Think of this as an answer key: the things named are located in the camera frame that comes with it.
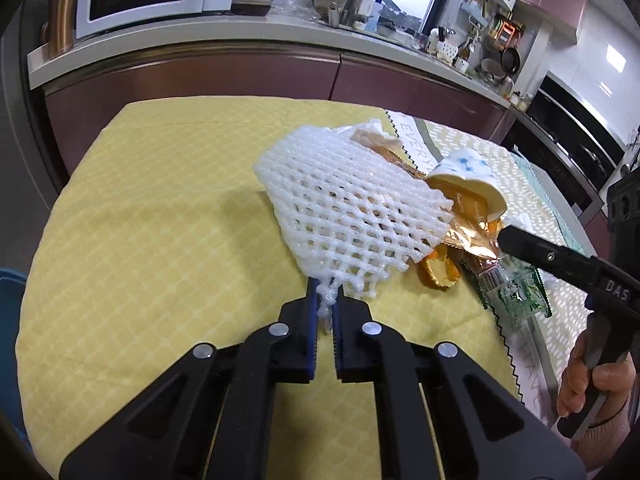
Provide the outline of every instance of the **white paper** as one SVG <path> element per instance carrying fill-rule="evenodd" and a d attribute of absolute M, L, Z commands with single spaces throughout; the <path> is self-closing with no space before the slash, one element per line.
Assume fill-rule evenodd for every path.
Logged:
<path fill-rule="evenodd" d="M 409 155 L 416 168 L 425 174 L 429 173 L 436 167 L 438 161 L 431 155 L 424 143 L 418 126 L 415 124 L 415 119 L 400 112 L 386 110 L 386 113 L 402 140 L 406 154 Z"/>

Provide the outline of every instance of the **frying pan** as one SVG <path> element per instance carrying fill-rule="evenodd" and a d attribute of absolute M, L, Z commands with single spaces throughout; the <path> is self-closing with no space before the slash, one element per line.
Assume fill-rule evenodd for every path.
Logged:
<path fill-rule="evenodd" d="M 507 75 L 514 75 L 520 70 L 520 54 L 513 47 L 505 48 L 500 57 L 500 65 Z"/>

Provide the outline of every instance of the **foam fruit net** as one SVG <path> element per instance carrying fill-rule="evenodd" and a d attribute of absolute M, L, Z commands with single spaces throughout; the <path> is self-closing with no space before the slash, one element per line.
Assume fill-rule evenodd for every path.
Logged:
<path fill-rule="evenodd" d="M 355 297 L 375 296 L 391 269 L 430 254 L 452 219 L 439 190 L 344 129 L 303 126 L 263 153 L 254 171 L 298 266 L 321 283 L 326 323 L 341 285 Z"/>

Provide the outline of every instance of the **countertop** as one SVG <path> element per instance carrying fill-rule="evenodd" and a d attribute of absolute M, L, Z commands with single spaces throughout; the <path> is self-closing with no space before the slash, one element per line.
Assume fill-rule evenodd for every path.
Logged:
<path fill-rule="evenodd" d="M 215 40 L 287 41 L 367 54 L 448 80 L 504 108 L 510 106 L 507 100 L 485 84 L 425 54 L 357 32 L 281 15 L 195 16 L 145 23 L 82 41 L 69 52 L 51 60 L 47 59 L 44 45 L 27 56 L 29 86 L 37 88 L 83 66 L 128 52 L 167 44 Z"/>

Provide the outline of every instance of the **white tile wall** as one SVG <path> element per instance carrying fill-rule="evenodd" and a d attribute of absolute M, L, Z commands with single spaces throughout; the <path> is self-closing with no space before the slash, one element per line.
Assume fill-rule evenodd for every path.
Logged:
<path fill-rule="evenodd" d="M 611 45 L 626 59 L 622 73 L 607 61 Z M 596 108 L 623 142 L 640 124 L 640 43 L 598 7 L 589 4 L 577 45 L 559 34 L 552 36 L 529 91 L 537 89 L 547 70 L 556 74 Z M 612 92 L 608 95 L 604 83 Z"/>

